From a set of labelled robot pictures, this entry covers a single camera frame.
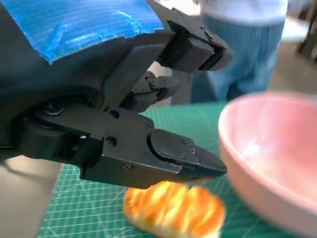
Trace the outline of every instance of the bolt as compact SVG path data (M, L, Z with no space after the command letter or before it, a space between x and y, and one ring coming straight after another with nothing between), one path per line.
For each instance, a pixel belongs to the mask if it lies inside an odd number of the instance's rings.
M189 31L189 33L192 33L192 34L194 33L193 30L190 28L187 28L187 30Z
M132 166L131 165L124 165L124 166L122 166L122 168L124 170L130 170L130 169L132 169Z
M207 38L212 39L212 34L209 30L205 29L205 34L206 34Z
M49 102L44 106L43 111L48 116L58 116L62 113L63 107L58 103Z
M180 156L181 156L183 159L186 159L186 154L185 154L185 152L180 153Z
M192 154L194 155L196 153L195 148L194 147L190 147L189 148L190 152L192 152Z

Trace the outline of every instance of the blue painter's tape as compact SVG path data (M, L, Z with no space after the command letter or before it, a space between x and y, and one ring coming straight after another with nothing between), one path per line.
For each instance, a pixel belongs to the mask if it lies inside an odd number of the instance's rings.
M49 63L117 37L163 29L145 0L0 1Z

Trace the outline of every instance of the screw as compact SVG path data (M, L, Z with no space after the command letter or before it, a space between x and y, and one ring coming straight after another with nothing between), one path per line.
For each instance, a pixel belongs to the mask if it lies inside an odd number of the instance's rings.
M189 148L190 152L192 152L192 154L194 155L196 153L195 148L194 147L190 147Z
M113 146L113 143L110 140L107 140L107 146Z
M152 86L155 86L154 80L150 79L150 84L151 84Z
M192 34L194 33L193 30L190 28L187 28L187 30L189 31L189 33L192 33Z
M122 168L124 170L130 170L130 169L132 169L132 166L131 165L124 165L124 166L122 166Z
M185 152L180 153L180 156L181 156L183 159L186 159L186 154L185 154Z
M62 113L63 107L58 103L49 102L44 106L43 111L48 116L58 116Z
M206 34L207 38L212 39L212 34L209 30L205 29L205 34Z

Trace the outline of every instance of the bread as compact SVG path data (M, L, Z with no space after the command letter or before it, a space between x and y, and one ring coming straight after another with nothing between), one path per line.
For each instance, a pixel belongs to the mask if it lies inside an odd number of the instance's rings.
M225 219L223 202L208 189L166 181L129 188L123 208L131 224L160 238L217 238Z

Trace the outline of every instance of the floor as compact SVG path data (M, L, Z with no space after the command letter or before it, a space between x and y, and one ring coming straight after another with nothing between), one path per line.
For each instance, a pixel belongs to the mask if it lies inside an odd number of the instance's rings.
M317 99L317 66L296 57L295 44L282 44L270 90L303 92ZM186 103L182 94L189 94L183 87L173 101ZM60 164L31 160L22 156L0 165L0 237L34 238L42 216L50 202Z
M317 65L295 54L296 48L297 44L281 44L269 89L317 97Z

